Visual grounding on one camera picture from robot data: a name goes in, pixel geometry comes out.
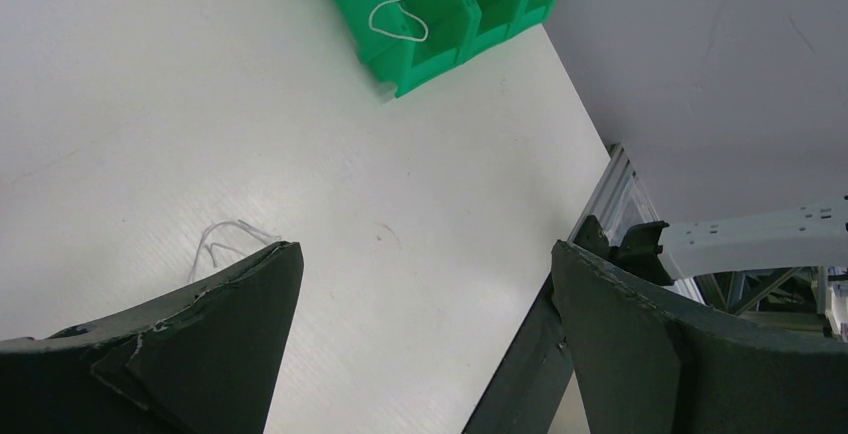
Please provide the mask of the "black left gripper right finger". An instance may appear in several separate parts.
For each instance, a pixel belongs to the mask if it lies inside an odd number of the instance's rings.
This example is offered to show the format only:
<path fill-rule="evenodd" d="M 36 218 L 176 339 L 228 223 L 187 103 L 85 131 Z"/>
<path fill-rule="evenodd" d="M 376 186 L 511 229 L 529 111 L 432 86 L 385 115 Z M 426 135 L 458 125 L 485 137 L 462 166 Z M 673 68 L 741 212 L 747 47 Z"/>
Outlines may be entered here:
<path fill-rule="evenodd" d="M 567 242 L 551 276 L 594 433 L 843 433 L 844 343 L 763 326 Z"/>

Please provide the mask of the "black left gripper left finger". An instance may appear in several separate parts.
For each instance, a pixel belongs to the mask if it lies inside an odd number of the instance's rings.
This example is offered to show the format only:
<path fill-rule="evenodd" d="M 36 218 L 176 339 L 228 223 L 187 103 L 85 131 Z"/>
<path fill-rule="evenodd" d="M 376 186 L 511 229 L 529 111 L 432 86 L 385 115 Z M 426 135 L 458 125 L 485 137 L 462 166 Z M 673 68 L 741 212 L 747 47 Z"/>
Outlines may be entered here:
<path fill-rule="evenodd" d="M 298 302 L 276 242 L 135 307 L 1 344 L 5 433 L 260 433 Z"/>

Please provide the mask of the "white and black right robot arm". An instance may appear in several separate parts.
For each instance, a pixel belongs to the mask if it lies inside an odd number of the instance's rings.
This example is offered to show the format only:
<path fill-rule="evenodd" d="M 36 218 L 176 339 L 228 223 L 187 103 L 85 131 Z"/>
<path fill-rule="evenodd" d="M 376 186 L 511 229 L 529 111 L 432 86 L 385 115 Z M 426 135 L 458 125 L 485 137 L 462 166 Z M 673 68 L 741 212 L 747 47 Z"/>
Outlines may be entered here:
<path fill-rule="evenodd" d="M 590 215 L 574 243 L 659 286 L 719 272 L 845 267 L 847 196 L 723 220 L 637 224 L 617 244 Z"/>

